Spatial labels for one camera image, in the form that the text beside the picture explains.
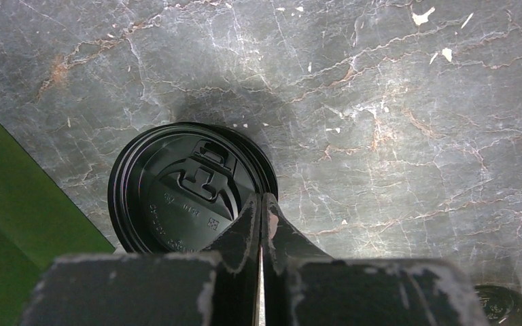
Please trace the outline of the dark translucent cup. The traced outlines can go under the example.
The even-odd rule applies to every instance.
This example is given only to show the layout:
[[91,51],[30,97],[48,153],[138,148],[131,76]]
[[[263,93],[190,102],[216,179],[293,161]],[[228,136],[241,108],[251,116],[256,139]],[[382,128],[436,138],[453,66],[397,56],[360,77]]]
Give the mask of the dark translucent cup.
[[522,294],[496,285],[477,285],[477,297],[490,325],[522,326]]

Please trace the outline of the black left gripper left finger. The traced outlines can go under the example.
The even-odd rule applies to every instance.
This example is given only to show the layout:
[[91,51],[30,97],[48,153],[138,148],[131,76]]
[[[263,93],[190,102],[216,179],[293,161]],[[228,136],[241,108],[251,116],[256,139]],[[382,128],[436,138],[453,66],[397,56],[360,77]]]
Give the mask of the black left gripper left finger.
[[33,289],[21,325],[256,325],[260,203],[202,251],[64,255]]

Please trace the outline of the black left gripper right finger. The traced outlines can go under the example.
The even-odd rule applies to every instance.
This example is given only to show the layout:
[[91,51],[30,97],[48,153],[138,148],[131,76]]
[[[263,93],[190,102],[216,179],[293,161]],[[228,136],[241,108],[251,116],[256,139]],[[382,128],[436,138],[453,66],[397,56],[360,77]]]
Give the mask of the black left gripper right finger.
[[260,205],[267,325],[486,325],[467,275],[442,259],[334,258]]

